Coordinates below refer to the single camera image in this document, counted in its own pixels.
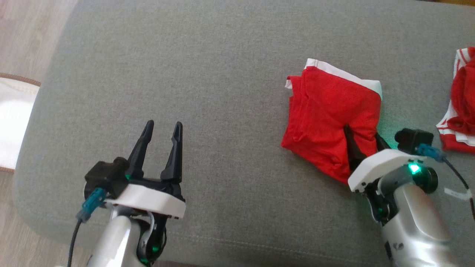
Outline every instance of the green led light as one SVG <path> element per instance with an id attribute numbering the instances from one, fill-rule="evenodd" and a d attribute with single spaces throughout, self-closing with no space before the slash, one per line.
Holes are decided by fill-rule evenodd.
<path id="1" fill-rule="evenodd" d="M 420 167 L 417 164 L 409 164 L 409 169 L 411 170 L 412 174 L 420 172 Z"/>

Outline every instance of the gray cushion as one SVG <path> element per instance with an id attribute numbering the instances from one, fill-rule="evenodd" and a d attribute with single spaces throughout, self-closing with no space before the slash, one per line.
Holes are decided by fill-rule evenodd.
<path id="1" fill-rule="evenodd" d="M 180 120 L 187 211 L 167 225 L 161 259 L 385 266 L 366 200 L 280 147 L 291 95 L 285 79 L 314 57 L 380 80 L 383 137 L 393 140 L 403 127 L 436 134 L 455 51 L 471 45 L 474 16 L 473 8 L 416 1 L 82 0 L 33 108 L 13 188 L 19 213 L 38 233 L 68 243 L 86 172 L 128 156 L 153 119 L 144 171 L 158 177 Z M 475 186 L 473 158 L 449 156 Z M 433 165 L 440 187 L 462 189 Z M 432 199 L 456 255 L 474 262 L 468 204 L 442 188 Z M 78 244 L 91 248 L 108 218 L 97 211 Z"/>

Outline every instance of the brown braided edge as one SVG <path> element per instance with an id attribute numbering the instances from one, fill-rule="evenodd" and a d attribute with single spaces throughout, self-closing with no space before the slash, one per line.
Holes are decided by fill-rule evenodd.
<path id="1" fill-rule="evenodd" d="M 18 76 L 18 75 L 13 75 L 13 74 L 7 74 L 7 73 L 1 73 L 1 72 L 0 72 L 0 78 L 6 78 L 6 79 L 17 80 L 17 81 L 20 81 L 20 82 L 32 84 L 32 85 L 34 85 L 34 86 L 41 86 L 41 83 L 40 83 L 39 81 L 35 81 L 35 80 L 32 80 L 32 79 L 28 79 L 28 78 L 25 78 L 25 77 L 22 77 L 22 76 Z M 9 168 L 0 167 L 0 172 L 14 173 L 15 170 L 9 169 Z"/>

